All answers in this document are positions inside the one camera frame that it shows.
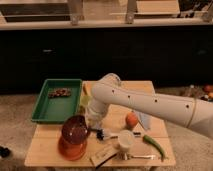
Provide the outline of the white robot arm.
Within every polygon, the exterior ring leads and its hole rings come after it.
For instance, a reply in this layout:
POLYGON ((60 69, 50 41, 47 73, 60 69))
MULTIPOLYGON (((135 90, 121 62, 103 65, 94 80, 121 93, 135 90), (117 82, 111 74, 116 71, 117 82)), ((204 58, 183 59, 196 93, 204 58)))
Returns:
POLYGON ((213 103, 191 97, 128 90, 118 75, 109 73, 91 87, 87 118, 91 127, 99 126, 109 106, 124 106, 186 127, 213 139, 213 103))

